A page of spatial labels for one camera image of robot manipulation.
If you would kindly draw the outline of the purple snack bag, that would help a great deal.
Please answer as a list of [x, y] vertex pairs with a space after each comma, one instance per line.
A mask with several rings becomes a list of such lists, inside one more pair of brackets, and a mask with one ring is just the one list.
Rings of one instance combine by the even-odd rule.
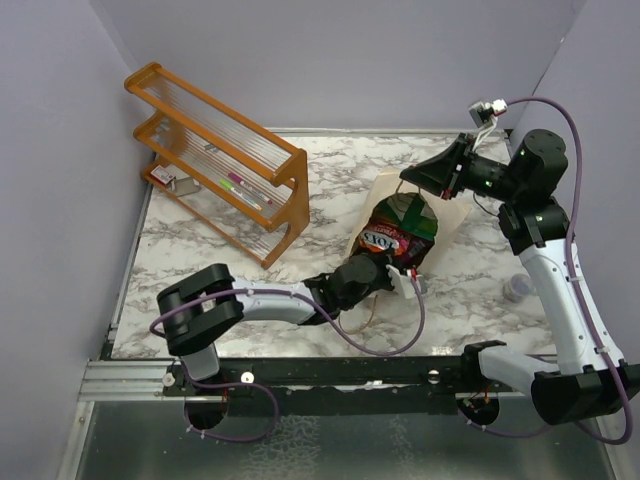
[[435, 243], [432, 240], [413, 236], [403, 253], [395, 257], [398, 269], [418, 269]]

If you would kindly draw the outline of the beige paper bag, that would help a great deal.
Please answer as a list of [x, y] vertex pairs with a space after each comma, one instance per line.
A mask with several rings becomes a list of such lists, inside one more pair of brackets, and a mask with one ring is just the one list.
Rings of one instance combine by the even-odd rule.
[[398, 270], [428, 274], [452, 246], [471, 210], [467, 202], [442, 200], [386, 168], [367, 194], [346, 254], [389, 250]]

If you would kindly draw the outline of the green chips bag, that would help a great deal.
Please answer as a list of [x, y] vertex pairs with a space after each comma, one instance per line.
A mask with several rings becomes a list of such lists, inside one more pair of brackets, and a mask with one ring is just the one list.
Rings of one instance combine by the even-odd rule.
[[438, 219], [419, 193], [396, 193], [379, 202], [376, 215], [412, 235], [434, 241]]

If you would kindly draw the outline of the orange wooden shelf rack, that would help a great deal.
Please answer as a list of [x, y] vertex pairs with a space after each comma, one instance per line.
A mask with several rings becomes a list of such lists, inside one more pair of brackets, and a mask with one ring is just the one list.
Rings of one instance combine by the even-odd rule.
[[[155, 155], [142, 170], [142, 178], [262, 268], [269, 268], [310, 222], [306, 151], [156, 62], [132, 73], [124, 88], [153, 110], [133, 132]], [[175, 179], [193, 178], [201, 190], [176, 197], [169, 185], [150, 175], [157, 165]], [[273, 204], [236, 184], [229, 172], [263, 191]], [[254, 210], [225, 190], [221, 180], [229, 181], [262, 210]]]

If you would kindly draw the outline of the pink marker pen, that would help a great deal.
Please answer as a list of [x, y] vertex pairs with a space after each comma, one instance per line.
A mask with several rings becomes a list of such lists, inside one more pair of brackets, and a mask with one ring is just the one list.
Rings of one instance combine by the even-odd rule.
[[233, 180], [236, 184], [242, 186], [245, 190], [247, 190], [248, 192], [252, 193], [257, 198], [259, 198], [262, 202], [264, 202], [264, 203], [266, 203], [268, 205], [272, 205], [273, 204], [273, 201], [269, 196], [267, 196], [263, 191], [259, 190], [257, 187], [255, 187], [252, 184], [250, 184], [247, 180], [245, 180], [242, 177], [240, 177], [238, 174], [236, 174], [234, 172], [229, 172], [228, 173], [228, 177], [231, 180]]

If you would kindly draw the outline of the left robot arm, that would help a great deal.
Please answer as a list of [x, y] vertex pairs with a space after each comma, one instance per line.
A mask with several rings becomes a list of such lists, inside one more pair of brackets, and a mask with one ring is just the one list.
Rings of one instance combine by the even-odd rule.
[[220, 385], [215, 342], [240, 322], [282, 321], [317, 326], [335, 320], [379, 290], [400, 286], [406, 269], [389, 253], [360, 253], [332, 273], [292, 285], [251, 282], [212, 264], [165, 288], [156, 301], [169, 353], [186, 368], [186, 382], [206, 395]]

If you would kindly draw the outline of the orange red snack bag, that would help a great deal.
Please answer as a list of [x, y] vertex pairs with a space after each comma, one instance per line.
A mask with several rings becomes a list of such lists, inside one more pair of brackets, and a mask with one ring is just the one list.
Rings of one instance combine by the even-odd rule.
[[415, 235], [385, 222], [369, 222], [357, 236], [356, 247], [370, 252], [392, 251], [398, 256], [406, 249]]

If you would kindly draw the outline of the green marker pen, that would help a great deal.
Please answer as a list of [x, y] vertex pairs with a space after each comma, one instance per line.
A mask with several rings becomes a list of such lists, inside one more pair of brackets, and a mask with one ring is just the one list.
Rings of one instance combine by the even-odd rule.
[[230, 192], [236, 198], [238, 198], [241, 201], [243, 201], [245, 204], [249, 205], [254, 210], [256, 210], [256, 211], [261, 211], [262, 210], [262, 207], [257, 202], [253, 201], [251, 198], [249, 198], [248, 196], [244, 195], [241, 191], [239, 191], [237, 188], [235, 188], [229, 181], [221, 180], [220, 181], [220, 185], [225, 190]]

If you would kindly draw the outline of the red white small box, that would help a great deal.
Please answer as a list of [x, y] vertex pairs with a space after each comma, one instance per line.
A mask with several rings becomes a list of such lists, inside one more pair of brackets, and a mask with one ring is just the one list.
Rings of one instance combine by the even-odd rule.
[[175, 176], [161, 165], [155, 166], [150, 175], [164, 186], [170, 185], [175, 179]]

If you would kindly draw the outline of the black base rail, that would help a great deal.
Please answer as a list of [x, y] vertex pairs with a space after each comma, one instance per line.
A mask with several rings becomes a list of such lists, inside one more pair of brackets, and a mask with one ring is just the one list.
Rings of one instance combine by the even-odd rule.
[[453, 415], [465, 398], [522, 393], [512, 383], [474, 378], [458, 355], [224, 358], [220, 373], [199, 384], [176, 360], [97, 361], [81, 392], [98, 400], [182, 402], [199, 423], [275, 413]]

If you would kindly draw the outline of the small clear purple cup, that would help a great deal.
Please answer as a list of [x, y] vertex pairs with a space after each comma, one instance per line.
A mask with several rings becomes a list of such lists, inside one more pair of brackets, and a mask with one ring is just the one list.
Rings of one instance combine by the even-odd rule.
[[515, 274], [503, 285], [503, 296], [512, 303], [522, 303], [536, 294], [531, 278], [525, 274]]

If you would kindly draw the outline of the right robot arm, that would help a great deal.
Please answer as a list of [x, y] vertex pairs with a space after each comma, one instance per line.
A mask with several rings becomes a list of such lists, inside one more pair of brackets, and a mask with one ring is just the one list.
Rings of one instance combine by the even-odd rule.
[[527, 395], [549, 425], [614, 414], [639, 391], [639, 368], [607, 334], [579, 276], [570, 221], [553, 196], [568, 167], [565, 151], [561, 137], [537, 129], [502, 164], [475, 153], [470, 135], [460, 134], [440, 154], [400, 173], [403, 181], [443, 200], [470, 190], [500, 201], [500, 230], [533, 282], [556, 362], [487, 341], [465, 347], [459, 378], [472, 391], [498, 381]]

